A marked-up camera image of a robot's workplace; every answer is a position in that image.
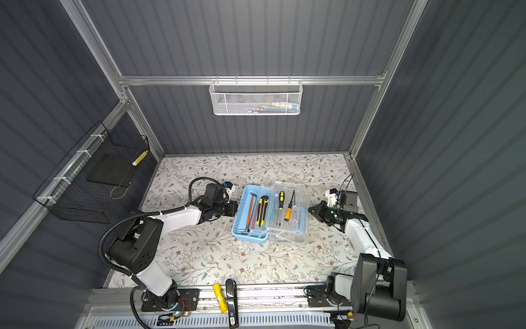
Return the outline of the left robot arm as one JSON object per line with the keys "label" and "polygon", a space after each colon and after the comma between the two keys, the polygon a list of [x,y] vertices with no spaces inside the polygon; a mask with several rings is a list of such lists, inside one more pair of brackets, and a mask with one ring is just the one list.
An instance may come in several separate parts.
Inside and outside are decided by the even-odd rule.
{"label": "left robot arm", "polygon": [[188,202],[155,212],[136,212],[115,223],[97,246],[100,259],[113,270],[130,277],[149,300],[162,310],[182,305],[175,281],[155,260],[160,238],[176,230],[233,217],[238,202],[231,199],[235,186],[213,178],[198,177],[188,187]]}

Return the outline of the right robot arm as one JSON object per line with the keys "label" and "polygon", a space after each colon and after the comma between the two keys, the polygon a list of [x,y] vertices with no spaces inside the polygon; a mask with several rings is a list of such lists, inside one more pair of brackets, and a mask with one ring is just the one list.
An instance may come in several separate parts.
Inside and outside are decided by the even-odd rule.
{"label": "right robot arm", "polygon": [[324,285],[307,286],[308,306],[348,305],[353,313],[401,322],[405,319],[408,270],[374,235],[366,215],[346,211],[340,202],[308,208],[319,222],[345,234],[358,253],[353,274],[332,272]]}

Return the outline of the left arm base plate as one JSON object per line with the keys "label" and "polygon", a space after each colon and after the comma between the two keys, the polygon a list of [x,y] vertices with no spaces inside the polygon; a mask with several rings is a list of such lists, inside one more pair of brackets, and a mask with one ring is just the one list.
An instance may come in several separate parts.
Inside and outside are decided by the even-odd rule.
{"label": "left arm base plate", "polygon": [[190,312],[197,310],[199,289],[169,289],[162,297],[146,291],[141,296],[142,312]]}

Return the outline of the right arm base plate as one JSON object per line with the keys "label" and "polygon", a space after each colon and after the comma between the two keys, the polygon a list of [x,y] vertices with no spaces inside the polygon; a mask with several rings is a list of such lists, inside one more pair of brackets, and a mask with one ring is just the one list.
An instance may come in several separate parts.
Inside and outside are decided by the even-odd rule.
{"label": "right arm base plate", "polygon": [[303,292],[310,308],[351,307],[351,302],[344,296],[334,292],[326,292],[324,285],[310,285]]}

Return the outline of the blue plastic tool box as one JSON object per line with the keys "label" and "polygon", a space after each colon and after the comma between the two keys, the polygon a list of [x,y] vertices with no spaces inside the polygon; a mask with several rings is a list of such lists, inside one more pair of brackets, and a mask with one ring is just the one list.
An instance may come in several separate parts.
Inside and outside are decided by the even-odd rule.
{"label": "blue plastic tool box", "polygon": [[[278,226],[278,203],[279,192],[285,192],[284,212],[282,225]],[[284,215],[288,208],[290,198],[295,191],[292,217],[289,222],[284,221]],[[249,212],[250,193],[257,195],[254,207],[259,203],[263,195],[269,198],[264,225],[261,229],[257,226],[248,234],[240,234],[239,231],[245,228],[247,214]],[[308,194],[306,186],[294,182],[277,181],[271,186],[266,185],[247,185],[242,193],[238,212],[234,219],[231,233],[240,241],[257,243],[260,245],[266,242],[273,242],[280,245],[305,245],[308,242]]]}

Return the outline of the black yellow screwdriver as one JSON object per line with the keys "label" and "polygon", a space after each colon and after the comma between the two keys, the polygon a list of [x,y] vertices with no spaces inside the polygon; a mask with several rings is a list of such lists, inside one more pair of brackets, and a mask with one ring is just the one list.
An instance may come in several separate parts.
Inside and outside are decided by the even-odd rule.
{"label": "black yellow screwdriver", "polygon": [[282,225],[282,216],[284,212],[284,199],[285,199],[285,192],[280,191],[279,192],[279,203],[278,203],[278,219],[277,219],[278,226]]}

